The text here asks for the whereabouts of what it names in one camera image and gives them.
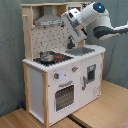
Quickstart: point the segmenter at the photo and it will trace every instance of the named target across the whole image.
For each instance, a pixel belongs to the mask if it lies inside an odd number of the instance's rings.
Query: tiled backsplash
[[[61,51],[67,49],[70,33],[67,27],[53,25],[32,29],[33,58],[39,57],[41,51]]]

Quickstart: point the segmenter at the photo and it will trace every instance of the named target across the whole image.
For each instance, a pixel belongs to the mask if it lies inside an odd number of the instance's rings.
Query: door handle
[[[66,84],[60,84],[59,87],[68,86],[68,85],[70,85],[72,82],[73,82],[73,81],[71,80],[71,81],[67,82]]]
[[[85,88],[86,88],[86,78],[85,78],[85,76],[83,76],[83,80],[84,80],[84,86],[82,87],[82,90],[85,90]]]

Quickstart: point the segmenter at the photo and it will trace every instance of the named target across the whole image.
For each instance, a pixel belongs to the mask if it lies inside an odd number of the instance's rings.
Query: faucet
[[[73,47],[75,47],[75,44],[73,44],[72,41],[72,36],[70,36],[68,39],[70,39],[70,43],[68,44],[68,49],[72,49]]]

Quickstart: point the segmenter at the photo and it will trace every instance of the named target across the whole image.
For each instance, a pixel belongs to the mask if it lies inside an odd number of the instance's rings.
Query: knob
[[[72,71],[75,72],[78,68],[77,67],[73,67]]]
[[[58,73],[55,73],[55,74],[54,74],[54,78],[55,78],[55,79],[59,79],[59,74],[58,74]]]

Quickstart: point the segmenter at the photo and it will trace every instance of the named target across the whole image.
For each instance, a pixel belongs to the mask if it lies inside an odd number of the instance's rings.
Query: sink
[[[94,49],[85,48],[85,47],[78,47],[73,49],[68,49],[65,51],[65,53],[74,55],[74,56],[82,56],[91,52],[94,52]]]

